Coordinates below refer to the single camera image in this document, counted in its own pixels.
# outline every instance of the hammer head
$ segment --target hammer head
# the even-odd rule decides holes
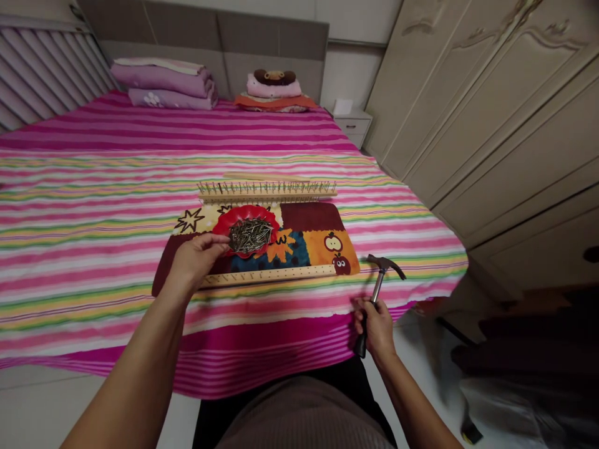
[[[401,279],[406,279],[406,275],[403,271],[401,271],[401,268],[394,261],[391,261],[387,258],[374,257],[371,254],[368,255],[366,261],[377,264],[379,266],[380,272],[382,273],[385,273],[389,268],[393,268],[395,271],[397,271],[397,274]]]

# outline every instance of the bed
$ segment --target bed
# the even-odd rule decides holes
[[[0,367],[107,375],[152,302],[165,242],[198,181],[260,171],[336,181],[358,257],[391,258],[381,292],[397,319],[448,296],[467,268],[454,234],[410,189],[360,154],[323,109],[254,113],[132,107],[111,92],[0,136]],[[356,276],[230,287],[187,309],[175,391],[220,398],[352,356]]]

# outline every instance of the purple folded blanket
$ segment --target purple folded blanket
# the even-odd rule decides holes
[[[218,103],[218,92],[212,80],[207,85],[210,90],[205,99],[162,89],[129,89],[129,98],[133,106],[211,110]]]
[[[110,71],[118,82],[129,87],[174,90],[201,99],[208,97],[207,82],[212,79],[208,69],[202,69],[198,75],[187,75],[156,65],[112,64]]]

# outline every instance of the red bowl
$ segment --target red bowl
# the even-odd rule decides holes
[[[241,253],[241,252],[233,252],[232,249],[229,248],[229,251],[226,252],[226,256],[231,256],[232,254],[237,254],[242,259],[247,259],[254,254],[264,254],[266,249],[270,243],[276,242],[276,235],[279,231],[279,224],[276,222],[275,214],[266,210],[262,206],[256,205],[245,205],[239,206],[231,209],[229,212],[222,214],[218,217],[218,222],[212,229],[213,234],[220,234],[228,236],[231,231],[230,227],[237,223],[239,220],[245,220],[249,218],[250,220],[254,218],[262,218],[266,220],[272,227],[273,231],[270,234],[270,241],[265,243],[264,246],[260,249],[256,249],[250,253]]]

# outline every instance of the tiled floor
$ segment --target tiled floor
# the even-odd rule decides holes
[[[430,319],[413,313],[401,317],[394,330],[396,349],[443,421],[458,437],[464,400],[459,369],[449,359],[459,341]],[[395,433],[399,448],[406,439],[372,358],[366,371],[376,400]],[[0,435],[11,449],[56,448],[94,396],[102,379],[78,373],[25,366],[0,370]],[[200,401],[173,395],[158,447],[190,448]],[[477,448],[496,447],[482,440]]]

